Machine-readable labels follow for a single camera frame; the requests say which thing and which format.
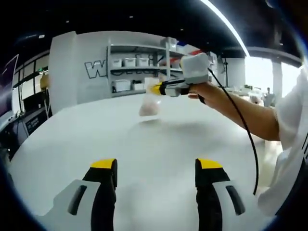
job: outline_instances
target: white sleeve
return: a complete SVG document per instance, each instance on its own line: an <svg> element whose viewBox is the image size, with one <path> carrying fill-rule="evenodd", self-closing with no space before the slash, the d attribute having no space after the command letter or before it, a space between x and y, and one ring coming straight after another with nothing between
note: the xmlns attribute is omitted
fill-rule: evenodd
<svg viewBox="0 0 308 231"><path fill-rule="evenodd" d="M305 77L304 73L301 73L297 78L295 87L275 107L275 115L279 124L279 137L284 150L292 146L297 134L303 105L303 89L301 86Z"/></svg>

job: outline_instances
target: white table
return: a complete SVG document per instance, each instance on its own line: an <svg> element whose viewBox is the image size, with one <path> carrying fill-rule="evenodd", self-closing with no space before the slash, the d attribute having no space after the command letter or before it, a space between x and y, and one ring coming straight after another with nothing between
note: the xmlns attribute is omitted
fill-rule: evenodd
<svg viewBox="0 0 308 231"><path fill-rule="evenodd" d="M198 230L194 162L219 161L251 193L255 159L246 131L199 101L164 97L141 118L143 95L67 108L23 143L10 172L25 205L44 215L91 163L118 159L115 230ZM254 137L257 150L264 142Z"/></svg>

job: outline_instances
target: metal shelving unit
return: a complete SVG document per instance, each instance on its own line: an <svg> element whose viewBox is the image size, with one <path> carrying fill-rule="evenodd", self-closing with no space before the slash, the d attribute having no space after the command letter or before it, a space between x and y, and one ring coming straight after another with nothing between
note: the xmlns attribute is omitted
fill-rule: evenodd
<svg viewBox="0 0 308 231"><path fill-rule="evenodd" d="M153 56L153 66L136 66L136 67L112 67L112 54L125 54L125 53L144 53L151 54ZM166 66L157 66L158 56L164 56L166 58ZM113 76L113 73L121 73L125 71L153 71L155 76L158 76L160 71L164 71L167 75L167 78L170 79L172 74L171 72L181 73L181 69L171 68L170 58L177 57L181 58L188 54L184 54L178 51L170 51L170 44L166 41L165 47L160 46L150 46L150 45L141 45L141 44L113 44L109 42L107 47L107 74L108 74L108 84L110 89L111 97L119 97L132 94L142 94L145 93L145 90L128 90L122 92L112 92L112 82L114 79L118 79L118 76Z"/></svg>

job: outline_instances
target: window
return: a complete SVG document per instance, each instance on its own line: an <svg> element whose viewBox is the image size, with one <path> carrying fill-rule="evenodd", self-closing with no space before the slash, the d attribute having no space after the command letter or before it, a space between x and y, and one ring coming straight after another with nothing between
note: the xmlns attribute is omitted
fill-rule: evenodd
<svg viewBox="0 0 308 231"><path fill-rule="evenodd" d="M295 66L281 63L282 68L282 97L285 97L296 85L299 69Z"/></svg>
<svg viewBox="0 0 308 231"><path fill-rule="evenodd" d="M254 88L273 89L273 66L270 59L259 57L245 58L245 83Z"/></svg>

